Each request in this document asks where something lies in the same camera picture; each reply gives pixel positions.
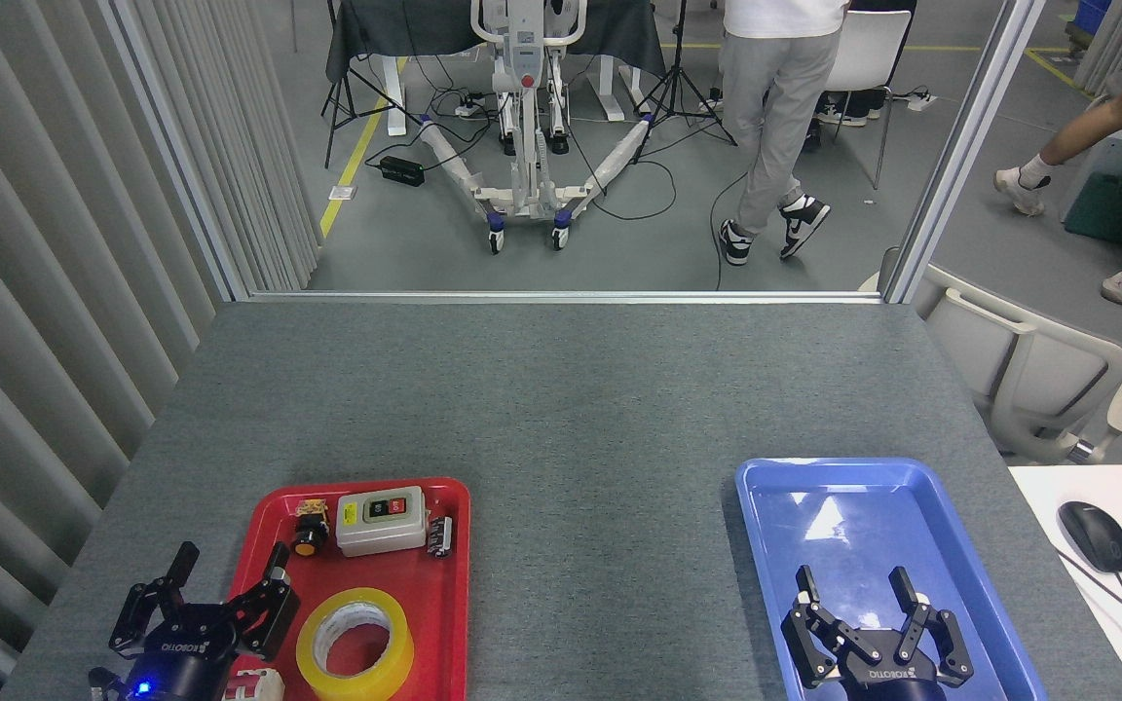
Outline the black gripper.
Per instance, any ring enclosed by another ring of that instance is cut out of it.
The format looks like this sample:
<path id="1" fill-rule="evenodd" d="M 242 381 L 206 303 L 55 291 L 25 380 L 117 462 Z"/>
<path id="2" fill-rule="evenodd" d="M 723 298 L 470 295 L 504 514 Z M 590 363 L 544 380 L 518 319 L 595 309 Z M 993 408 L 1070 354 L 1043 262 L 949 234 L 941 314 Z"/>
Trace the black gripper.
<path id="1" fill-rule="evenodd" d="M 894 568 L 889 574 L 892 593 L 907 615 L 900 631 L 854 633 L 819 603 L 810 568 L 798 568 L 794 580 L 799 593 L 782 620 L 782 634 L 804 688 L 839 680 L 849 700 L 944 700 L 947 693 L 939 682 L 962 688 L 974 675 L 956 617 L 927 602 L 907 568 Z M 938 666 L 918 646 L 923 631 L 938 648 Z M 859 657 L 852 643 L 855 638 L 872 644 L 879 660 Z"/>
<path id="2" fill-rule="evenodd" d="M 126 698 L 221 700 L 238 655 L 275 661 L 300 608 L 285 571 L 289 555 L 276 542 L 263 577 L 230 600 L 231 614 L 223 605 L 184 605 L 182 587 L 200 559 L 192 541 L 182 542 L 164 577 L 131 585 L 108 640 L 121 657 L 137 656 Z M 162 622 L 147 634 L 156 611 Z"/>

